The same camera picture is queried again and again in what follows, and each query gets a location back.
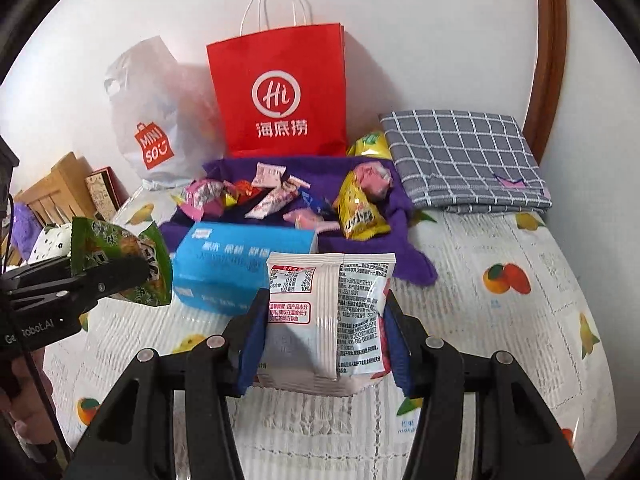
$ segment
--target purple cloth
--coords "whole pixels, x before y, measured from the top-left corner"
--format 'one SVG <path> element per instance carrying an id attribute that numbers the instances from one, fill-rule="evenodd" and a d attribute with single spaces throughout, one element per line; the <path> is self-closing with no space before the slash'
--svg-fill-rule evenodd
<path id="1" fill-rule="evenodd" d="M 325 197 L 332 202 L 340 191 L 344 177 L 349 171 L 363 162 L 371 162 L 366 156 L 288 156 L 261 158 L 223 158 L 205 165 L 207 177 L 215 180 L 248 180 L 255 176 L 258 162 L 286 166 L 287 173 L 306 180 L 311 184 L 311 192 L 318 197 Z M 326 232 L 318 235 L 318 250 L 321 253 L 375 254 L 395 253 L 396 270 L 394 276 L 416 285 L 433 285 L 438 275 L 429 259 L 416 250 L 408 240 L 408 219 L 411 218 L 414 206 L 400 184 L 400 176 L 391 160 L 380 160 L 392 175 L 394 185 L 384 202 L 377 203 L 380 212 L 391 226 L 391 232 L 379 235 L 364 242 L 347 240 L 341 232 Z M 292 209 L 305 207 L 302 198 L 294 200 L 276 214 L 264 220 L 246 219 L 244 214 L 259 202 L 235 206 L 228 209 L 219 219 L 223 221 L 247 224 L 291 225 L 282 219 L 282 215 Z M 185 237 L 193 221 L 180 209 L 169 222 L 160 226 L 164 240 L 173 252 Z"/>
<path id="2" fill-rule="evenodd" d="M 14 230 L 11 232 L 11 245 L 20 253 L 23 260 L 28 260 L 36 244 L 42 225 L 26 204 L 14 204 Z"/>

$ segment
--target white bag handle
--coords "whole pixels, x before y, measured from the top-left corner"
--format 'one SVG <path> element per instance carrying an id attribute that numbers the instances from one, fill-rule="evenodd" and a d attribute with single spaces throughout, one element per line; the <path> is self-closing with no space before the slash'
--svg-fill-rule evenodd
<path id="1" fill-rule="evenodd" d="M 254 0 L 249 2 L 249 5 L 246 6 L 244 10 L 244 15 L 242 16 L 242 22 L 240 22 L 240 36 L 242 36 L 242 29 L 244 28 L 244 20 L 246 19 L 247 14 L 249 13 L 249 9 L 251 9 Z M 306 25 L 306 13 L 305 6 L 302 4 L 302 0 L 298 0 L 300 7 L 302 8 L 302 17 Z M 296 2 L 295 0 L 291 0 L 291 10 L 293 13 L 293 26 L 295 27 L 298 22 L 296 19 Z M 258 30 L 262 31 L 262 0 L 258 0 Z"/>

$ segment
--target white circle logo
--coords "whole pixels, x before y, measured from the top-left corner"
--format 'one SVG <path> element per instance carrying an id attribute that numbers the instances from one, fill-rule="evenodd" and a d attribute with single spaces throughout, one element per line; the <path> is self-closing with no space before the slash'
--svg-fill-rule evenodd
<path id="1" fill-rule="evenodd" d="M 277 81 L 277 79 L 289 83 L 293 90 L 293 97 L 288 93 L 287 85 L 282 81 Z M 264 85 L 264 95 L 258 95 L 260 86 L 266 82 L 268 82 L 268 85 Z M 254 99 L 255 107 L 258 108 L 258 111 L 262 115 L 272 119 L 284 118 L 295 112 L 300 104 L 300 85 L 291 74 L 283 72 L 282 70 L 270 70 L 255 80 L 254 87 L 251 90 L 251 96 Z M 272 109 L 282 108 L 282 105 L 289 104 L 289 108 L 283 112 Z"/>

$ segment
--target human hand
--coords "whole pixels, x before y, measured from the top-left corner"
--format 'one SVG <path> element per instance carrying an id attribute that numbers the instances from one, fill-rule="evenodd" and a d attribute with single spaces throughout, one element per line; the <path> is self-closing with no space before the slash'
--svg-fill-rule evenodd
<path id="1" fill-rule="evenodd" d="M 32 352 L 31 355 L 40 374 L 47 397 L 49 397 L 49 402 L 51 402 L 55 410 L 55 405 L 51 400 L 53 386 L 44 371 L 42 371 L 44 348 Z M 12 361 L 11 368 L 22 391 L 15 399 L 9 399 L 7 394 L 0 389 L 0 411 L 11 415 L 15 421 L 15 432 L 24 440 L 31 444 L 48 444 L 55 440 L 56 433 L 40 400 L 36 385 L 31 379 L 27 363 L 23 357 L 20 357 Z"/>

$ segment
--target wooden headboard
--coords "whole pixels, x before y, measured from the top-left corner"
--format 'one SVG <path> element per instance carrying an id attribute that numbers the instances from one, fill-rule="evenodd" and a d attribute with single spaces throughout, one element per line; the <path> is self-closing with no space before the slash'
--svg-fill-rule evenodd
<path id="1" fill-rule="evenodd" d="M 31 208 L 43 224 L 62 225 L 74 216 L 95 216 L 94 202 L 84 178 L 90 169 L 69 152 L 58 161 L 51 172 L 14 200 Z"/>

